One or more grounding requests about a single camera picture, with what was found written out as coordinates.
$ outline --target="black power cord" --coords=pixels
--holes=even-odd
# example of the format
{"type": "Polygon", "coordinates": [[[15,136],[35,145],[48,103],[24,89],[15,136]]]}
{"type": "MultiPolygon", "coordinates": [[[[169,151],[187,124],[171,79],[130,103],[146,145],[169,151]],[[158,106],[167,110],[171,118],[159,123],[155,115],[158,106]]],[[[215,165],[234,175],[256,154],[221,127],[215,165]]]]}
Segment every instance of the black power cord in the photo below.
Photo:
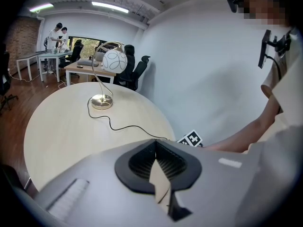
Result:
{"type": "MultiPolygon", "coordinates": [[[[279,67],[278,63],[276,62],[276,60],[275,60],[274,58],[272,58],[272,57],[269,56],[269,55],[266,55],[266,54],[265,54],[265,57],[274,61],[274,63],[276,64],[277,71],[278,71],[279,81],[281,81],[282,76],[281,76],[281,71],[280,71],[280,67],[279,67]]],[[[279,114],[280,111],[281,111],[281,106],[279,106],[279,109],[278,109],[278,113],[277,113],[277,114],[279,114]]]]}
{"type": "MultiPolygon", "coordinates": [[[[90,101],[90,100],[91,100],[91,98],[90,98],[90,99],[88,100],[88,102],[87,102],[87,110],[88,110],[88,111],[89,111],[89,101],[90,101]]],[[[130,127],[137,127],[137,128],[143,130],[145,133],[147,133],[148,135],[150,135],[150,136],[152,136],[152,137],[159,138],[159,139],[166,139],[166,140],[167,140],[167,138],[165,138],[165,137],[159,137],[159,136],[155,136],[155,135],[149,134],[145,129],[141,128],[141,127],[138,126],[138,125],[129,125],[129,126],[125,126],[125,127],[123,127],[123,128],[120,128],[120,129],[113,129],[113,127],[112,127],[112,125],[111,125],[111,123],[110,123],[110,117],[108,117],[108,116],[93,117],[93,116],[90,115],[90,112],[89,112],[89,116],[90,116],[91,118],[93,118],[93,119],[108,118],[108,120],[109,120],[109,127],[110,127],[112,130],[114,130],[114,131],[119,131],[119,130],[123,130],[123,129],[130,128],[130,127]]]]}

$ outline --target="white tape strip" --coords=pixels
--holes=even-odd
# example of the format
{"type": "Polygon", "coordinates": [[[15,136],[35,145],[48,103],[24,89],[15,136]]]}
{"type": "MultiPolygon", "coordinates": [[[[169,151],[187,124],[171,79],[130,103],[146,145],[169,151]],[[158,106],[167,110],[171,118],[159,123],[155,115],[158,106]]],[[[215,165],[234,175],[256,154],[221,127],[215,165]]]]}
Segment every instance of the white tape strip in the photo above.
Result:
{"type": "Polygon", "coordinates": [[[232,166],[235,168],[240,168],[242,165],[242,162],[233,161],[233,160],[229,160],[229,159],[225,159],[225,158],[220,158],[218,161],[219,161],[219,163],[221,163],[223,165],[232,166]]]}

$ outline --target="rectangular table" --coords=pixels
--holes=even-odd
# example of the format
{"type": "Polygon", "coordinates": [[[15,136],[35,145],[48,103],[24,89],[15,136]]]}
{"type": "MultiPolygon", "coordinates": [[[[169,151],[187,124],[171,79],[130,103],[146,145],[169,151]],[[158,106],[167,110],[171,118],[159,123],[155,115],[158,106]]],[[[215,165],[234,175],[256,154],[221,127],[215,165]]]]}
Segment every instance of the rectangular table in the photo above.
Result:
{"type": "MultiPolygon", "coordinates": [[[[106,71],[101,67],[101,61],[98,61],[99,65],[94,67],[95,73],[97,76],[110,78],[110,83],[114,83],[114,77],[116,76],[115,73],[106,71]]],[[[86,74],[86,75],[94,75],[93,69],[91,66],[83,66],[83,68],[77,67],[78,63],[74,62],[66,67],[66,83],[69,86],[71,84],[71,73],[78,73],[78,74],[86,74]]]]}
{"type": "Polygon", "coordinates": [[[59,58],[63,57],[63,56],[66,56],[66,55],[71,55],[71,54],[72,54],[72,51],[68,51],[68,52],[64,52],[64,53],[56,53],[56,54],[48,52],[48,53],[39,55],[38,59],[39,59],[39,70],[40,70],[41,81],[43,81],[43,74],[46,74],[46,72],[42,72],[41,60],[56,59],[57,82],[59,82],[60,81],[60,78],[59,78],[59,58]]]}
{"type": "Polygon", "coordinates": [[[37,61],[37,64],[38,64],[38,55],[40,55],[40,54],[45,54],[45,53],[46,53],[45,51],[29,53],[29,54],[26,54],[26,55],[24,55],[24,56],[21,56],[21,57],[19,57],[19,58],[17,59],[17,70],[18,70],[18,74],[19,74],[19,79],[20,79],[20,81],[22,80],[22,77],[21,77],[21,71],[20,71],[20,67],[19,67],[19,61],[27,61],[28,75],[29,75],[29,80],[31,81],[31,80],[32,80],[32,73],[31,73],[31,71],[30,71],[29,60],[36,57],[36,61],[37,61]]]}

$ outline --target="curved lamp arm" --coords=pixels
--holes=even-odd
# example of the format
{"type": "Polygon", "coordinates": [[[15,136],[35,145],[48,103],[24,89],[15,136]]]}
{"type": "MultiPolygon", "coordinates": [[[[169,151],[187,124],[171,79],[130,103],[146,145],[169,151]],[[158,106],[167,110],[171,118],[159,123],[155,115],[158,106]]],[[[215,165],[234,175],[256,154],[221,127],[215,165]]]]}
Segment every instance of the curved lamp arm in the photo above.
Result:
{"type": "Polygon", "coordinates": [[[111,90],[109,90],[109,89],[102,83],[102,81],[98,78],[98,76],[97,76],[96,73],[95,73],[95,69],[94,69],[94,59],[95,59],[95,56],[96,56],[96,52],[97,52],[100,48],[102,48],[104,45],[111,44],[111,43],[118,44],[118,47],[116,47],[116,48],[113,49],[113,50],[123,52],[122,47],[121,47],[122,45],[124,45],[123,43],[117,42],[117,41],[105,42],[104,44],[101,44],[101,45],[96,49],[96,51],[95,51],[95,53],[94,53],[94,55],[93,55],[93,58],[91,59],[91,67],[93,68],[93,72],[94,72],[94,74],[95,74],[95,77],[96,77],[98,83],[100,84],[100,87],[101,87],[101,90],[102,90],[102,95],[103,95],[103,88],[102,88],[102,85],[103,85],[103,86],[110,92],[110,94],[111,94],[112,96],[114,96],[113,93],[111,92],[111,90]]]}

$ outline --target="brown floor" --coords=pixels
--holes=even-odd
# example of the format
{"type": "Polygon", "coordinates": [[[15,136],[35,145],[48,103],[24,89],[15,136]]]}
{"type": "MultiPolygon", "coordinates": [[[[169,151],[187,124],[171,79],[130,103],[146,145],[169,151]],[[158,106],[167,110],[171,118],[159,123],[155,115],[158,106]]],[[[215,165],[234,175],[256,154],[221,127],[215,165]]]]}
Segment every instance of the brown floor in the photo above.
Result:
{"type": "MultiPolygon", "coordinates": [[[[32,78],[39,75],[37,65],[31,66],[32,78]]],[[[23,79],[29,80],[27,68],[21,71],[23,79]]],[[[73,83],[85,82],[86,76],[80,75],[80,78],[72,75],[73,83]]],[[[40,76],[34,81],[25,82],[12,79],[10,90],[7,96],[12,94],[18,96],[19,100],[10,101],[11,110],[7,105],[2,109],[0,116],[0,162],[12,166],[19,176],[23,186],[25,186],[29,175],[24,162],[23,141],[28,121],[39,104],[53,92],[59,90],[56,77],[50,74],[44,75],[44,82],[41,82],[40,76]]],[[[34,196],[37,193],[33,184],[30,184],[27,193],[34,196]]]]}

